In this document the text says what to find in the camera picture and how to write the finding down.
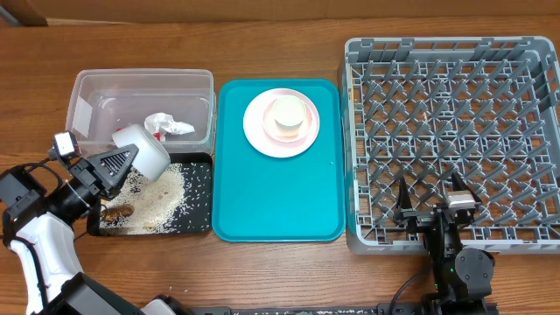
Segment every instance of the clear plastic container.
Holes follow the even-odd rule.
[[[154,113],[189,123],[194,132],[165,135],[170,153],[212,154],[215,133],[214,78],[207,70],[109,69],[78,74],[66,116],[85,156],[110,150],[111,135],[131,124],[144,126]]]

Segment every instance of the white bowl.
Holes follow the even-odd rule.
[[[296,135],[304,122],[307,107],[298,97],[286,95],[274,101],[272,115],[276,125],[286,135]]]

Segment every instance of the teal tray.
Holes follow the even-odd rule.
[[[317,139],[289,158],[249,143],[243,115],[272,88],[291,88],[318,110]],[[339,93],[327,80],[232,80],[220,91],[213,184],[214,232],[228,242],[328,242],[345,226]]]

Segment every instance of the gray dish rack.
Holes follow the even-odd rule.
[[[482,198],[467,247],[560,253],[557,55],[542,37],[352,38],[339,72],[348,247],[419,254],[393,221],[404,176],[415,209],[457,171]]]

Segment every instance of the pink plate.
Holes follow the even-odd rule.
[[[263,127],[265,110],[277,98],[287,95],[298,97],[307,106],[307,111],[311,113],[311,123],[305,135],[297,141],[288,143],[275,140],[267,134]],[[319,134],[319,125],[319,112],[313,102],[304,94],[288,88],[273,88],[260,93],[247,106],[243,117],[243,130],[249,143],[262,154],[273,158],[289,158],[307,150]]]

